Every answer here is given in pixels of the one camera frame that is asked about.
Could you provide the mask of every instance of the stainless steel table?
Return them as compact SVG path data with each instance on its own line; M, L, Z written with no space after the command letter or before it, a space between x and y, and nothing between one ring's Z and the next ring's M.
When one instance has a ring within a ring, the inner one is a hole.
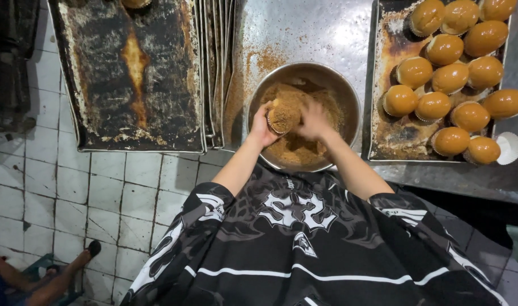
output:
M242 1L234 70L235 75L244 78L244 99L251 95L254 84L268 73L253 59L258 48L268 45L276 46L286 62L314 60L334 67L354 85L364 106L364 101L370 99L365 93L371 92L365 85L371 84L368 80L371 80L373 55L369 52L369 36L373 6L371 0ZM518 4L512 18L503 88L518 89ZM247 134L245 121L241 118L237 121L240 124L235 124L233 134L236 129L236 134L240 130L242 133L233 137L236 141L226 147L231 151L239 147ZM518 135L518 116L497 122L496 134L506 131ZM360 140L353 149L361 152L361 144ZM518 160L505 166L482 167L404 162L369 164L385 180L397 184L518 203Z

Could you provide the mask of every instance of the metal bowl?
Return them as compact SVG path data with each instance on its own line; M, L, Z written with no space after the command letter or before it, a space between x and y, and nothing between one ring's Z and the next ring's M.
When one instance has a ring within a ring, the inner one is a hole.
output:
M335 69L313 61L298 61L276 68L259 83L249 102L246 114L248 133L253 125L253 115L261 106L261 98L265 91L276 82L294 84L295 79L308 79L312 83L324 87L333 93L335 101L344 115L339 131L346 143L350 146L357 141L361 125L361 106L354 87L346 78ZM273 168L289 171L322 171L333 166L327 159L314 164L295 165L283 162L268 151L261 153L262 159Z

